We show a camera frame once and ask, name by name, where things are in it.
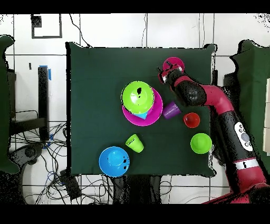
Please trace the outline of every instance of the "pink bowl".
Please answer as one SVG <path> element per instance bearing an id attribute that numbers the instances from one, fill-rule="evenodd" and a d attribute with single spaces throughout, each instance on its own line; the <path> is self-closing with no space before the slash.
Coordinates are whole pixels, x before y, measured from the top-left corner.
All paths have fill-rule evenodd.
<path id="1" fill-rule="evenodd" d="M 162 113 L 162 109 L 163 109 L 163 102 L 162 102 L 162 99 L 161 99 L 161 96 L 159 95 L 159 93 L 153 87 L 152 87 L 152 89 L 153 89 L 153 92 L 155 95 L 155 100 L 154 100 L 154 104 L 150 108 L 145 120 L 133 115 L 131 112 L 127 111 L 122 106 L 122 110 L 123 110 L 123 113 L 124 113 L 126 119 L 129 122 L 133 123 L 134 125 L 148 126 L 148 125 L 151 125 L 154 122 L 156 122 L 158 120 L 158 118 L 160 117 L 160 115 Z"/>

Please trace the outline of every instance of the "magenta cup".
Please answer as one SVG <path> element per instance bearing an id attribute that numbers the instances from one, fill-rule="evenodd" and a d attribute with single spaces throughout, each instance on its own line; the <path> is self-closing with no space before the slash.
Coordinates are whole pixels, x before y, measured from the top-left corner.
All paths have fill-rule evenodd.
<path id="1" fill-rule="evenodd" d="M 166 119 L 170 119 L 180 113 L 181 111 L 176 106 L 175 102 L 169 103 L 162 111 L 162 114 Z"/>

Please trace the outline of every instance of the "green table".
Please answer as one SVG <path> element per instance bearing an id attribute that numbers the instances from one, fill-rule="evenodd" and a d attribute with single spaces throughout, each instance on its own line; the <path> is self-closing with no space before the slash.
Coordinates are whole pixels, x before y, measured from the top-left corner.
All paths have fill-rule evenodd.
<path id="1" fill-rule="evenodd" d="M 183 107 L 169 86 L 159 82 L 157 67 L 162 67 L 168 57 L 180 57 L 189 75 L 210 84 L 215 45 L 210 44 L 205 49 L 88 49 L 70 42 L 67 47 L 71 52 L 72 174 L 102 174 L 98 162 L 100 153 L 107 147 L 118 146 L 130 157 L 126 174 L 214 175 L 208 167 L 208 153 L 198 155 L 190 148 L 195 134 L 209 134 L 209 109 Z M 175 101 L 182 113 L 170 120 L 161 116 L 147 127 L 131 124 L 123 115 L 120 95 L 123 87 L 134 80 L 154 87 L 164 105 Z M 189 129 L 182 117 L 191 111 L 200 115 L 201 123 Z M 144 144 L 141 153 L 125 146 L 134 133 Z"/>

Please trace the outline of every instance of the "green cup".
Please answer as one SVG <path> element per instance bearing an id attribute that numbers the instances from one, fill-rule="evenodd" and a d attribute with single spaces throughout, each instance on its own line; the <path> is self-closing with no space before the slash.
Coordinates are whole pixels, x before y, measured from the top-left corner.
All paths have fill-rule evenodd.
<path id="1" fill-rule="evenodd" d="M 136 134 L 129 137 L 129 139 L 126 141 L 126 146 L 130 147 L 137 153 L 140 153 L 143 150 L 143 144 Z"/>
<path id="2" fill-rule="evenodd" d="M 207 134 L 198 133 L 192 137 L 190 146 L 197 154 L 208 153 L 212 147 L 212 140 Z"/>

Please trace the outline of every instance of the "black stand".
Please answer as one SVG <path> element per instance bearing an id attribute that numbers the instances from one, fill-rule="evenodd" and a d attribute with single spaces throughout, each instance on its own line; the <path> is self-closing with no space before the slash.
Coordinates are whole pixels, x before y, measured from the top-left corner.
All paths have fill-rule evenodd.
<path id="1" fill-rule="evenodd" d="M 8 70 L 8 82 L 11 102 L 11 117 L 15 117 L 15 80 L 14 70 Z M 48 131 L 48 78 L 47 68 L 38 68 L 38 116 L 36 119 L 11 121 L 9 134 L 15 135 L 28 130 L 39 128 L 40 140 L 42 142 L 49 140 Z"/>

